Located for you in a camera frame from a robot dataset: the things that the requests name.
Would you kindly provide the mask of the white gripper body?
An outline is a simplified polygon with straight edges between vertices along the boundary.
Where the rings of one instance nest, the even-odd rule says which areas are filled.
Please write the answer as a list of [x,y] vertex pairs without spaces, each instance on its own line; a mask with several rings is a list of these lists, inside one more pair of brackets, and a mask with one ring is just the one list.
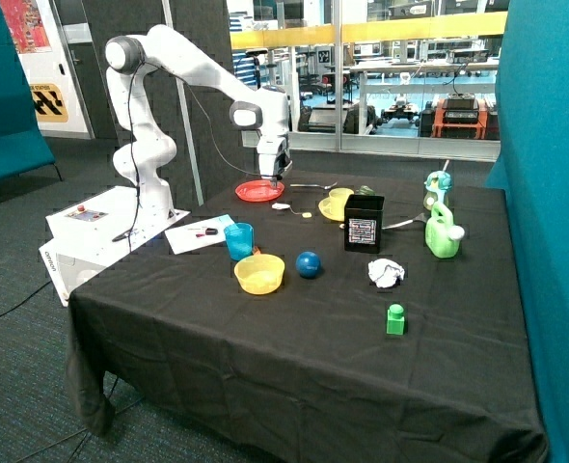
[[257,161],[259,174],[263,179],[270,181],[282,179],[293,165],[288,137],[260,136],[257,144]]

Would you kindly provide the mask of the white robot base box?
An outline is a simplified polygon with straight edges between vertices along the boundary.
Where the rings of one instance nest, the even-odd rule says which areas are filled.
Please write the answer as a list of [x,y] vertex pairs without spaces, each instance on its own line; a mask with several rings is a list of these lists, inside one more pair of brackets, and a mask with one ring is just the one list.
[[47,216],[52,239],[40,254],[62,305],[73,290],[187,215],[175,208],[150,214],[137,205],[134,188],[115,186]]

